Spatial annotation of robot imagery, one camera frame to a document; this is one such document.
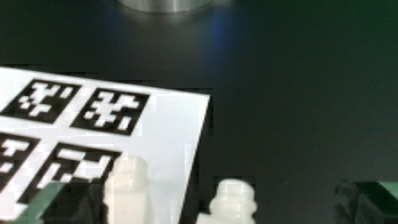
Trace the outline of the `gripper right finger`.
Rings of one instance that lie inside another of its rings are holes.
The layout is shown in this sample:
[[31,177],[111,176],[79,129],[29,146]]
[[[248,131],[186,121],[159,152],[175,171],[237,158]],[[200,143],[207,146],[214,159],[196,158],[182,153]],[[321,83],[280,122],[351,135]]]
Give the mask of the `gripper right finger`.
[[398,182],[344,182],[335,196],[335,224],[398,224]]

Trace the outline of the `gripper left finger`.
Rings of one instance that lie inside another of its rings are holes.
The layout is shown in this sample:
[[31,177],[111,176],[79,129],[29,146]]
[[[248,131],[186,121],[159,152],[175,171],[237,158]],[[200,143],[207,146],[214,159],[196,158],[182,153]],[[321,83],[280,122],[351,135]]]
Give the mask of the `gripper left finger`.
[[0,224],[109,224],[106,186],[52,182],[40,191],[19,217]]

